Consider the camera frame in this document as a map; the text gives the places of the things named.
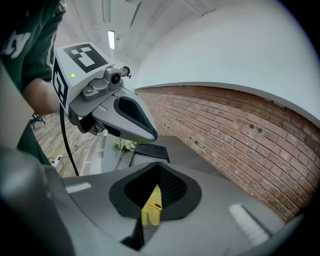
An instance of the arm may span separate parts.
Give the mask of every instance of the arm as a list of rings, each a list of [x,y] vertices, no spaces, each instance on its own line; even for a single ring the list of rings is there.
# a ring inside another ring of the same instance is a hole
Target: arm
[[[36,115],[58,113],[60,102],[54,86],[40,78],[31,81],[22,93]]]
[[[55,14],[46,21],[23,61],[22,95],[38,115],[57,113],[60,109],[54,86],[48,82],[52,77],[56,32],[64,13]]]

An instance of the yellow object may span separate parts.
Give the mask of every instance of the yellow object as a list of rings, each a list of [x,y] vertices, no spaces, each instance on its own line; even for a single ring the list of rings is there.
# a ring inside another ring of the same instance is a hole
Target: yellow object
[[[149,222],[153,226],[160,225],[160,214],[162,211],[161,191],[158,185],[155,186],[148,201],[141,210],[141,222],[143,226],[148,226]]]

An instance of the wooden floor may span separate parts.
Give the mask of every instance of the wooden floor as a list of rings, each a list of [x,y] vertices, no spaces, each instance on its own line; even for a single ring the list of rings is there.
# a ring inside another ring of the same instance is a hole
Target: wooden floor
[[[64,139],[61,132],[59,114],[42,116],[45,124],[35,123],[34,135],[39,142],[44,154],[49,160],[55,159],[66,151]],[[101,161],[104,154],[106,137],[101,135],[94,136],[91,133],[81,133],[78,128],[65,118],[66,137],[71,152],[76,150],[75,145],[80,146],[73,154],[73,159],[80,176],[101,173]],[[68,153],[65,152],[56,170],[62,177],[76,176],[75,170],[71,164]]]

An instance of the black cable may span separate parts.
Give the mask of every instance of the black cable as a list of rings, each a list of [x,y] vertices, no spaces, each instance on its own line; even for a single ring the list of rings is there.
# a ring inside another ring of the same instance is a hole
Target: black cable
[[[61,131],[62,131],[62,136],[63,136],[63,141],[64,141],[64,145],[65,145],[65,149],[68,153],[68,156],[70,158],[70,161],[72,163],[72,166],[74,168],[74,172],[76,176],[79,176],[79,172],[77,170],[75,161],[72,157],[71,151],[70,151],[70,147],[68,144],[68,140],[67,140],[67,135],[66,135],[66,126],[65,126],[65,110],[62,107],[62,105],[60,105],[60,124],[61,124]]]
[[[92,141],[94,138],[95,138],[95,137],[93,137],[93,138],[91,138],[91,139],[85,140],[80,146],[74,145],[75,150],[74,150],[71,154],[73,154],[74,152],[76,152],[76,151],[78,150],[78,148],[80,148],[85,142]],[[69,157],[69,156],[59,157],[59,159],[68,158],[68,157]]]
[[[62,163],[62,168],[61,168],[61,170],[59,171],[58,174],[60,174],[62,172],[63,168],[65,167],[65,164],[64,164],[64,162],[62,160],[61,160],[61,163]]]

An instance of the ceiling light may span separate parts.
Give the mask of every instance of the ceiling light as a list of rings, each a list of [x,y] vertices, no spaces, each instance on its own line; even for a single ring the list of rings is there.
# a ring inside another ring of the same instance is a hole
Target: ceiling light
[[[109,46],[110,49],[115,49],[115,32],[112,30],[108,31],[108,37],[109,37]]]

